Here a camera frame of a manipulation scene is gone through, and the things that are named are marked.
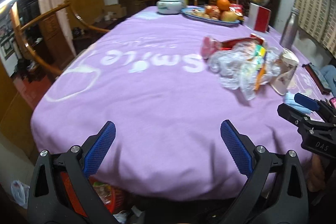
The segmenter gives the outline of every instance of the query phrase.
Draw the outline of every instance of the blue cloth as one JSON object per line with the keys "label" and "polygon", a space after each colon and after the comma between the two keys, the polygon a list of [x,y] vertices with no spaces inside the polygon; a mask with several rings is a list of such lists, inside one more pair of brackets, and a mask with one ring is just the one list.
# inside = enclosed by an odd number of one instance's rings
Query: blue cloth
{"label": "blue cloth", "polygon": [[331,93],[336,97],[336,68],[333,65],[327,65],[323,67],[320,72],[328,82]]}
{"label": "blue cloth", "polygon": [[302,105],[300,105],[300,104],[298,104],[294,101],[294,96],[295,96],[295,94],[292,94],[288,91],[285,94],[285,99],[283,100],[283,102],[286,105],[289,105],[292,108],[295,108],[296,110],[300,111],[303,114],[306,114],[306,115],[311,114],[312,111],[310,109],[308,109],[308,108],[306,108],[306,107],[304,107],[304,106],[302,106]]}

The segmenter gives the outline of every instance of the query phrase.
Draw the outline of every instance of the hand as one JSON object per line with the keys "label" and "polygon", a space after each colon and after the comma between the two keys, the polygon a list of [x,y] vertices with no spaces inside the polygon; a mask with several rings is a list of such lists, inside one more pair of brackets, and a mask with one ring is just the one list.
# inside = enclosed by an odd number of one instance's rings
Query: hand
{"label": "hand", "polygon": [[324,190],[326,187],[322,162],[320,157],[315,154],[313,154],[313,157],[311,158],[311,169],[309,171],[307,186],[310,192]]}

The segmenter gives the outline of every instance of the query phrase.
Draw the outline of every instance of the blue plate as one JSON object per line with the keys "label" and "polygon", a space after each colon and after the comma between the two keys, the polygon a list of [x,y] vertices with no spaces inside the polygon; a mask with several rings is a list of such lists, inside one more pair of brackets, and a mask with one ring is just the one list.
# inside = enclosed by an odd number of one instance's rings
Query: blue plate
{"label": "blue plate", "polygon": [[193,9],[204,11],[203,8],[199,8],[199,7],[197,7],[197,8],[183,8],[181,10],[181,13],[185,17],[190,18],[192,20],[203,21],[203,22],[207,22],[207,23],[211,23],[211,24],[216,24],[216,25],[221,25],[221,26],[226,26],[226,27],[236,26],[236,25],[239,25],[239,23],[240,23],[239,20],[236,20],[234,22],[226,22],[226,21],[221,21],[221,20],[208,19],[208,18],[204,18],[204,17],[194,16],[194,15],[189,14],[189,13],[191,13],[193,11]]}

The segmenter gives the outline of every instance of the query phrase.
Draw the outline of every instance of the plastic bag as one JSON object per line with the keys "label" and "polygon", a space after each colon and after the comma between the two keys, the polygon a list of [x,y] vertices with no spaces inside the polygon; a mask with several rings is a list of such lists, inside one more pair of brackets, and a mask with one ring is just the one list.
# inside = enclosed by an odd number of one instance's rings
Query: plastic bag
{"label": "plastic bag", "polygon": [[[219,82],[225,88],[241,89],[244,97],[251,100],[255,97],[257,72],[253,62],[255,42],[240,42],[232,50],[217,51],[208,59],[212,72],[219,74]],[[265,58],[265,74],[261,77],[261,85],[268,83],[272,77],[280,74],[280,67],[275,63],[280,51],[276,47],[267,49]]]}
{"label": "plastic bag", "polygon": [[19,204],[21,207],[27,209],[29,186],[25,185],[19,180],[14,180],[11,185],[11,191],[16,203]]}

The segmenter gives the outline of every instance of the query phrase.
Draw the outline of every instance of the tablecloth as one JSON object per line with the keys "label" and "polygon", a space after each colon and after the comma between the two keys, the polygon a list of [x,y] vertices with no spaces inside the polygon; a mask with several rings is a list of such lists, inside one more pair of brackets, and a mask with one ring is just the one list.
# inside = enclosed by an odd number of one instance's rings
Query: tablecloth
{"label": "tablecloth", "polygon": [[[206,35],[228,40],[252,32],[159,15],[156,7],[135,14],[91,45],[42,98],[31,119],[38,149],[66,152],[113,121],[116,138],[95,177],[132,193],[174,200],[239,193],[246,176],[221,139],[225,119],[255,145],[276,153],[293,149],[308,163],[311,153],[300,147],[297,128],[277,114],[283,97],[265,85],[246,101],[240,90],[221,87],[200,56]],[[280,48],[274,29],[257,34]],[[293,52],[300,66],[289,90],[323,99],[301,68],[307,59]]]}

